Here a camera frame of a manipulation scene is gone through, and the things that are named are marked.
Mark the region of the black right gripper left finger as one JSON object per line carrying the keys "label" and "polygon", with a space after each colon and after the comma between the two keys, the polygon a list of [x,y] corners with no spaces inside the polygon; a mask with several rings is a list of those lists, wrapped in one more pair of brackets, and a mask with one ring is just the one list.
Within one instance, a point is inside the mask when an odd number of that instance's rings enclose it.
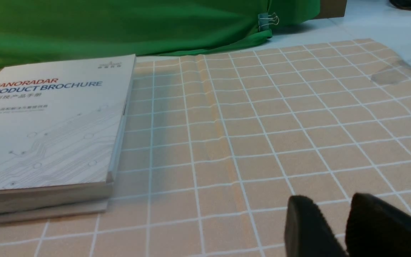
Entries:
{"label": "black right gripper left finger", "polygon": [[284,244],[287,257],[347,257],[318,205],[302,195],[288,199]]}

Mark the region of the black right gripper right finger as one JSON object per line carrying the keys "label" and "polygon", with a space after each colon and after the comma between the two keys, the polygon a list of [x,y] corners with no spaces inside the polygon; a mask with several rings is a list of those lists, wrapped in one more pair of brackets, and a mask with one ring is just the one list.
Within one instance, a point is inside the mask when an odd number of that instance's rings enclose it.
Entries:
{"label": "black right gripper right finger", "polygon": [[345,243],[351,257],[411,257],[411,216],[368,193],[355,193]]}

